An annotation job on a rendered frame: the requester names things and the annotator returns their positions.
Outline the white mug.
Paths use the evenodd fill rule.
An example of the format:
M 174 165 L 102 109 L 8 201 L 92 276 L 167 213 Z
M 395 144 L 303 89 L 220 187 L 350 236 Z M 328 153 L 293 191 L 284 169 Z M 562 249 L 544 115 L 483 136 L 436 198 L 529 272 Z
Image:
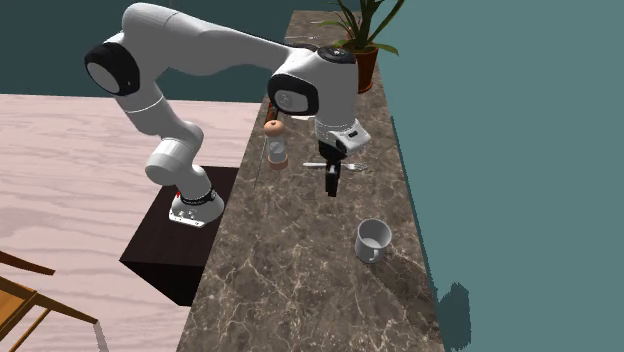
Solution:
M 357 227 L 354 251 L 359 260 L 367 264 L 379 262 L 392 241 L 392 231 L 380 219 L 363 220 Z

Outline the glass mill with wooden top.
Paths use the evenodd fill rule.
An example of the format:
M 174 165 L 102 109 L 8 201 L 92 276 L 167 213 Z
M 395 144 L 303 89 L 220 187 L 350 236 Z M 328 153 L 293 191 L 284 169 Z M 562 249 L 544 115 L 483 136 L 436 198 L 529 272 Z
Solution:
M 264 125 L 264 133 L 268 143 L 269 166 L 272 170 L 283 170 L 288 166 L 288 154 L 286 152 L 283 134 L 284 124 L 279 120 L 269 120 Z

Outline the silver fork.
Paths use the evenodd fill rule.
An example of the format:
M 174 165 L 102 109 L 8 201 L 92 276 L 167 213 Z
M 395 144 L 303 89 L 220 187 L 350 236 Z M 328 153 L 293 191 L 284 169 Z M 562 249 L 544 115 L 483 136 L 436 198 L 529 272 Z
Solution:
M 327 162 L 304 162 L 303 166 L 307 168 L 325 168 L 326 166 L 328 166 L 328 163 Z M 340 165 L 340 168 L 346 169 L 352 172 L 360 172 L 360 171 L 366 170 L 368 166 L 366 163 L 342 163 Z

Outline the green plant in brown pot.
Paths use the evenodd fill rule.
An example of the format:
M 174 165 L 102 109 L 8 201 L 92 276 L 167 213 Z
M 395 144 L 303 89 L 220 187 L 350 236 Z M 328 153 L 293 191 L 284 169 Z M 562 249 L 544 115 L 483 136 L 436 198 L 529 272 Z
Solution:
M 377 63 L 379 50 L 399 55 L 398 50 L 388 44 L 375 41 L 379 33 L 394 19 L 403 7 L 405 0 L 396 3 L 382 22 L 372 30 L 372 19 L 385 0 L 359 0 L 360 15 L 356 16 L 342 0 L 331 1 L 340 8 L 335 11 L 337 20 L 326 20 L 320 26 L 338 26 L 345 30 L 347 37 L 334 43 L 337 48 L 345 49 L 355 55 L 358 65 L 358 93 L 362 94 L 372 88 L 372 76 Z

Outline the wooden chair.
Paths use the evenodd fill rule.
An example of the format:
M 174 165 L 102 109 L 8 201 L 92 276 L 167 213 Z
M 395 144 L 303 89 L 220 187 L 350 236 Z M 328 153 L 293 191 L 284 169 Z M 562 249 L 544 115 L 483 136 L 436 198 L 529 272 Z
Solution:
M 8 352 L 17 352 L 26 339 L 52 311 L 93 325 L 98 323 L 96 318 L 84 312 L 41 294 L 35 289 L 0 276 L 0 342 L 35 306 L 42 307 L 44 311 L 11 346 Z

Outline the dark robot stand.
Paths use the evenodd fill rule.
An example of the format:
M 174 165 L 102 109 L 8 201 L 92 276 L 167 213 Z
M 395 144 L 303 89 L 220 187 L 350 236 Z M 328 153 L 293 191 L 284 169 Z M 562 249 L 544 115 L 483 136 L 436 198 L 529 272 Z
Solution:
M 163 186 L 120 257 L 120 262 L 179 306 L 191 306 L 221 220 L 202 228 L 168 217 L 177 194 Z

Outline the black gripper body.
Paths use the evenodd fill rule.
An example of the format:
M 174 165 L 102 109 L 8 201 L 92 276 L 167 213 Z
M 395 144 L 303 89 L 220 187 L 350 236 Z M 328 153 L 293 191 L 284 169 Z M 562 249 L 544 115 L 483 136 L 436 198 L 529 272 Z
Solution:
M 347 157 L 346 150 L 343 145 L 338 142 L 339 146 L 325 143 L 321 140 L 318 141 L 319 153 L 326 160 L 328 166 L 334 165 L 339 168 L 341 161 Z

